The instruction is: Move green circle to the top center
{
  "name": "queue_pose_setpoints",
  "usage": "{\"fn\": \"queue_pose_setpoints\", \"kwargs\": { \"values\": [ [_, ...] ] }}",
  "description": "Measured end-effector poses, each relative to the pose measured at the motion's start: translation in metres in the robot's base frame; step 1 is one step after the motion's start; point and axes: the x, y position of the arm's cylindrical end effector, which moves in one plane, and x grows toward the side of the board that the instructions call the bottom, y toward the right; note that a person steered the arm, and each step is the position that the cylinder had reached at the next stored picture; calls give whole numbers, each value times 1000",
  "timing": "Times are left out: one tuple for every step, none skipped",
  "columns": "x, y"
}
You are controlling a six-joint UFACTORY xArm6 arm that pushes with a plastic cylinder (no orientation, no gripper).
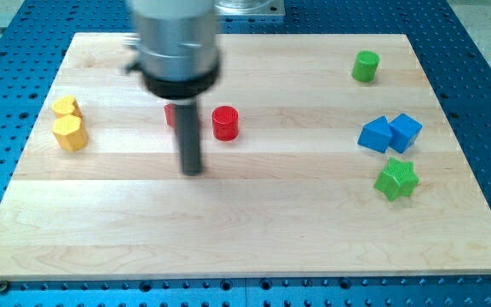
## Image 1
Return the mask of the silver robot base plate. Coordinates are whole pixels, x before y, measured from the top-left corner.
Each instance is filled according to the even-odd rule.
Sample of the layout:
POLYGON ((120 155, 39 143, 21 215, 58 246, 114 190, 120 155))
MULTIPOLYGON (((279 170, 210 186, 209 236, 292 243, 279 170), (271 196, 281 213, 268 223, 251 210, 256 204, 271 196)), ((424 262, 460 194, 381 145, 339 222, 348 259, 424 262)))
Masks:
POLYGON ((284 0, 216 0, 216 8, 225 16, 284 16, 284 0))

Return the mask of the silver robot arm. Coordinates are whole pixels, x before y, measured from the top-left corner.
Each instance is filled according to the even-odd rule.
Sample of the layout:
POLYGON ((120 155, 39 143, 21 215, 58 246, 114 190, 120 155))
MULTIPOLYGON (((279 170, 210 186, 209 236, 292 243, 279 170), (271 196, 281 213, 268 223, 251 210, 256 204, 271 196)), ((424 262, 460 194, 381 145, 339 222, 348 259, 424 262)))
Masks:
POLYGON ((127 71, 166 100, 207 91, 220 68, 214 0, 129 0, 137 56, 127 71))

